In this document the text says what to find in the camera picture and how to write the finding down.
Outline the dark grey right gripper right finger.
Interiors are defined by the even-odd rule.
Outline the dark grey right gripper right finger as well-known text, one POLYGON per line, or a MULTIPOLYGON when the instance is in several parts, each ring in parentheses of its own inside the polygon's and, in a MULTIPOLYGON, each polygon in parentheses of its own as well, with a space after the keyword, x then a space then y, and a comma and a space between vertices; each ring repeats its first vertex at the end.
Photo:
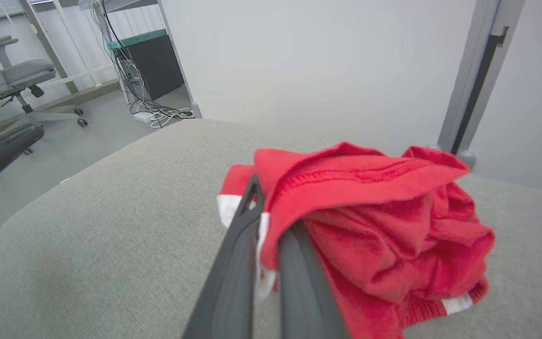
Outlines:
POLYGON ((279 241, 280 337, 348 339, 349 331, 304 222, 279 241))

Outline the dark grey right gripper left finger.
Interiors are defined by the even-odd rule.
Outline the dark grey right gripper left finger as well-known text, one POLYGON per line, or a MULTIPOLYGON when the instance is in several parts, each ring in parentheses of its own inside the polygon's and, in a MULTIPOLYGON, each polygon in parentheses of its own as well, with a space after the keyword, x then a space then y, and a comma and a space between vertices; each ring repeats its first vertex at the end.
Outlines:
POLYGON ((256 243, 264 194, 253 175, 202 288, 183 339, 250 339, 256 243))

